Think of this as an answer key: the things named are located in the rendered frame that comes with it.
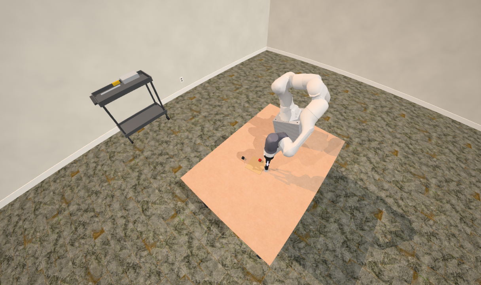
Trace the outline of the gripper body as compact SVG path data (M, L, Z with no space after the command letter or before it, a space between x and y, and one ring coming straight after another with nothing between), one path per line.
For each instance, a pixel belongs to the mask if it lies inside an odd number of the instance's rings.
M274 157L269 158L269 157L267 157L267 156L264 156L264 158L265 158L265 159L268 161L268 163L269 163L269 161L270 161L270 160L273 160Z

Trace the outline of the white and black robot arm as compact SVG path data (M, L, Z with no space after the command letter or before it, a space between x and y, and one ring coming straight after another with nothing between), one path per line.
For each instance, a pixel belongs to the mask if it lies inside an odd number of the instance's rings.
M311 103L301 112L298 105L293 103L293 96L289 88L305 90L312 97ZM286 157L294 156L301 145L314 131L316 121L328 109L330 93L318 74L285 73L276 79L271 89L280 99L280 118L282 121L297 120L300 115L302 132L296 141L290 140L285 132L270 133L265 140L264 156L274 157L282 151Z

